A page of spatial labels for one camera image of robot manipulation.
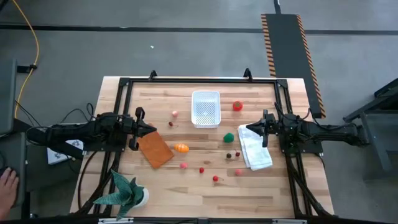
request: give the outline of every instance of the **wooden table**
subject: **wooden table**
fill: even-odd
[[[287,80],[293,112],[305,116],[308,99],[304,81]],[[104,77],[96,114],[113,111],[118,81],[119,77]],[[195,90],[220,92],[221,124],[218,128],[193,127],[191,97]],[[122,95],[120,113],[125,95],[126,91]],[[244,104],[240,112],[232,111],[232,102],[236,100]],[[119,173],[127,179],[137,177],[137,183],[150,192],[146,206],[130,210],[129,216],[293,218],[285,158],[275,135],[269,136],[268,150],[273,161],[270,168],[251,171],[246,169],[242,156],[226,159],[227,152],[234,154],[235,150],[241,149],[238,126],[258,121],[263,109],[276,114],[274,102],[274,87],[266,84],[135,83],[129,112],[134,114],[136,107],[142,106],[146,112],[145,122],[152,123],[171,148],[176,143],[184,143],[190,147],[190,151],[182,154],[173,150],[175,156],[158,170],[149,165],[141,151],[128,149],[123,153]],[[173,110],[179,112],[176,119],[171,115]],[[169,127],[169,121],[173,121],[174,127]],[[235,141],[224,143],[223,136],[226,133],[233,133]],[[103,156],[104,153],[97,153],[88,165],[81,188],[83,203],[98,185]],[[188,164],[187,170],[179,168],[181,162]],[[303,164],[309,189],[324,208],[333,213],[320,159],[304,154]],[[205,168],[203,174],[199,173],[200,167]],[[235,169],[243,169],[243,175],[236,177]],[[214,175],[223,180],[214,183]],[[300,207],[304,211],[301,191],[298,191],[298,195]],[[70,211],[74,212],[77,208],[75,192]],[[113,206],[112,215],[116,216],[118,210],[118,206]]]

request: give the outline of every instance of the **pink ball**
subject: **pink ball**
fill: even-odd
[[[180,164],[181,169],[186,169],[188,167],[188,164],[186,162],[183,162]]]
[[[235,175],[242,175],[243,171],[241,169],[236,169],[235,170]]]

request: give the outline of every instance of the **potted plant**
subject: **potted plant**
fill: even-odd
[[[129,182],[117,172],[113,170],[111,170],[111,172],[114,184],[119,189],[119,192],[102,196],[95,200],[94,203],[100,205],[120,205],[120,210],[116,217],[116,219],[119,220],[123,218],[131,208],[145,205],[149,199],[149,192],[143,186],[136,184],[136,178],[133,178]]]

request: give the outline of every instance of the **white pot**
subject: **white pot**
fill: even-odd
[[[139,204],[135,205],[133,208],[142,207],[148,202],[148,200],[149,200],[149,191],[146,188],[144,188],[144,190],[142,190],[142,191],[144,193],[144,196],[143,196],[141,202]]]

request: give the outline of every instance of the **human hand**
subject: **human hand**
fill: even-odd
[[[17,197],[19,178],[11,168],[7,168],[0,177],[0,221],[5,220]]]

